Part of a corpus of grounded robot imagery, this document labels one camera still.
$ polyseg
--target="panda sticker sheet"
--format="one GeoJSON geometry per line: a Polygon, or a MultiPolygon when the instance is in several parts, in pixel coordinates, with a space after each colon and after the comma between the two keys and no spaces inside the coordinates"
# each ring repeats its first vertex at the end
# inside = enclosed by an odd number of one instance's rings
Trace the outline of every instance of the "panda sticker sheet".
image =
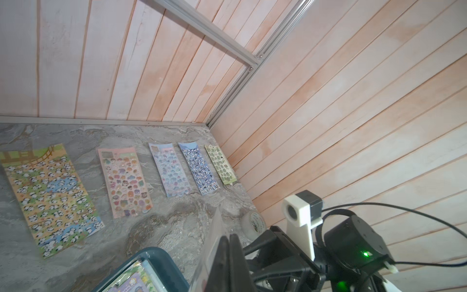
{"type": "Polygon", "coordinates": [[[153,206],[133,147],[97,149],[114,218],[138,216],[153,206]]]}
{"type": "Polygon", "coordinates": [[[62,144],[0,152],[0,161],[44,258],[104,227],[62,144]]]}

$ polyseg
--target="aluminum frame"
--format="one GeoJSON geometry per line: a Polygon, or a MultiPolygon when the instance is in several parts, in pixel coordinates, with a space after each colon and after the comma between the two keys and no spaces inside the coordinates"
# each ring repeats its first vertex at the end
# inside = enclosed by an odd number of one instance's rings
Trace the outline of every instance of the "aluminum frame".
{"type": "Polygon", "coordinates": [[[235,97],[240,93],[240,91],[245,87],[245,85],[251,80],[251,78],[256,74],[260,69],[261,65],[264,63],[267,57],[269,57],[278,45],[284,40],[284,38],[290,33],[292,28],[298,23],[298,21],[305,14],[306,10],[311,6],[314,0],[300,0],[292,8],[292,10],[287,14],[285,19],[275,30],[273,35],[257,53],[257,57],[261,59],[260,64],[257,67],[250,66],[247,68],[235,81],[235,83],[227,91],[219,105],[212,112],[211,116],[206,122],[206,125],[209,128],[212,128],[219,117],[224,113],[228,106],[233,102],[235,97]]]}
{"type": "Polygon", "coordinates": [[[253,68],[257,68],[261,60],[255,57],[252,53],[246,50],[233,38],[227,35],[223,30],[218,28],[215,24],[209,21],[204,15],[199,13],[185,0],[142,0],[145,4],[153,9],[158,9],[159,4],[163,8],[169,10],[186,23],[205,34],[207,37],[224,47],[229,52],[249,64],[253,68]]]}

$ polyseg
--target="sticker sheet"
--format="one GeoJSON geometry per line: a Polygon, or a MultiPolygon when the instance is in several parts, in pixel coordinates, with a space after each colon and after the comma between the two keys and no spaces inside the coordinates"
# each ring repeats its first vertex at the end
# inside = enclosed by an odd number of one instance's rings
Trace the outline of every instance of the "sticker sheet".
{"type": "Polygon", "coordinates": [[[109,292],[149,292],[149,289],[141,280],[140,274],[134,273],[122,286],[110,288],[109,292]]]}
{"type": "Polygon", "coordinates": [[[153,204],[144,181],[136,150],[97,149],[114,218],[138,216],[153,204]]]}
{"type": "Polygon", "coordinates": [[[216,180],[212,176],[211,170],[207,165],[204,157],[199,151],[198,144],[196,142],[191,143],[179,143],[182,149],[183,155],[188,161],[195,182],[198,185],[198,189],[202,195],[206,195],[219,188],[216,180]]]}
{"type": "Polygon", "coordinates": [[[138,273],[143,283],[148,288],[149,292],[161,292],[156,289],[153,282],[151,281],[148,273],[146,272],[145,268],[143,267],[140,261],[134,262],[131,266],[129,266],[123,273],[121,273],[107,288],[105,288],[102,292],[114,291],[115,288],[119,288],[123,286],[123,284],[135,273],[138,273]]]}
{"type": "Polygon", "coordinates": [[[190,183],[186,178],[177,154],[170,144],[149,143],[152,157],[162,179],[167,197],[183,196],[191,192],[190,183]]]}
{"type": "Polygon", "coordinates": [[[1,152],[0,160],[43,257],[104,227],[62,144],[1,152]]]}
{"type": "Polygon", "coordinates": [[[234,170],[230,166],[230,163],[225,158],[224,153],[219,146],[205,145],[207,154],[214,164],[217,173],[225,185],[232,184],[237,181],[234,170]]]}

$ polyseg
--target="tape roll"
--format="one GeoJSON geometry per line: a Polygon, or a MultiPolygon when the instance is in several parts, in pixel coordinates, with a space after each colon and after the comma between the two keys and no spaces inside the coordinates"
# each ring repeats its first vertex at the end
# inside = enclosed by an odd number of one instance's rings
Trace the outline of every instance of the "tape roll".
{"type": "Polygon", "coordinates": [[[258,211],[250,211],[241,219],[241,229],[249,240],[255,240],[266,231],[266,222],[258,211]]]}

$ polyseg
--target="green led light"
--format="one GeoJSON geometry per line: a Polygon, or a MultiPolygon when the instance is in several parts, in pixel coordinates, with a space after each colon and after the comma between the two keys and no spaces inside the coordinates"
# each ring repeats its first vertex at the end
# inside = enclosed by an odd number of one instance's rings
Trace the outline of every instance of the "green led light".
{"type": "Polygon", "coordinates": [[[336,284],[336,288],[338,292],[350,292],[349,288],[347,287],[346,281],[340,281],[336,284]]]}
{"type": "Polygon", "coordinates": [[[373,254],[372,254],[371,252],[369,252],[369,251],[362,251],[361,253],[363,254],[364,257],[370,257],[370,256],[373,255],[373,254]]]}

